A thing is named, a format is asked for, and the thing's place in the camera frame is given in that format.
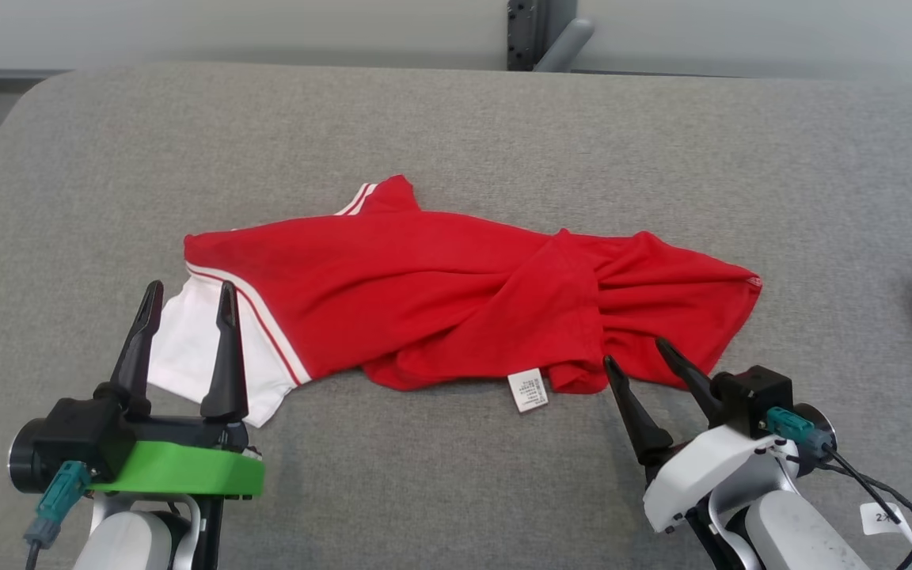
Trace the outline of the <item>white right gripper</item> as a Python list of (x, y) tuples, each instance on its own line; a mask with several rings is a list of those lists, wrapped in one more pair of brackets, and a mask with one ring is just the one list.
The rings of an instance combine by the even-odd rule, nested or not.
[[(690, 362), (666, 338), (655, 340), (656, 350), (670, 371), (681, 379), (707, 421), (717, 421), (723, 402), (713, 396), (712, 379)], [(629, 441), (641, 466), (661, 466), (674, 446), (673, 437), (662, 429), (638, 401), (630, 378), (611, 355), (603, 360), (609, 386)], [(644, 494), (644, 513), (652, 529), (663, 533), (706, 496), (714, 510), (746, 506), (775, 491), (795, 491), (799, 465), (796, 444), (781, 443), (773, 435), (752, 439), (728, 426), (696, 436), (654, 477)]]

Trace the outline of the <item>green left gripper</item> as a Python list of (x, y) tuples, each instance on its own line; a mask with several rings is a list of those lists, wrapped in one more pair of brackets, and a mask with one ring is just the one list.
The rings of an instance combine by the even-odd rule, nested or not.
[[(149, 282), (108, 382), (95, 398), (111, 398), (130, 417), (149, 417), (151, 348), (162, 322), (163, 282)], [(257, 497), (264, 493), (265, 465), (249, 442), (242, 420), (249, 415), (238, 309), (238, 289), (224, 281), (218, 296), (218, 347), (203, 417), (155, 417), (131, 425), (137, 443), (112, 482), (93, 482), (101, 493)]]

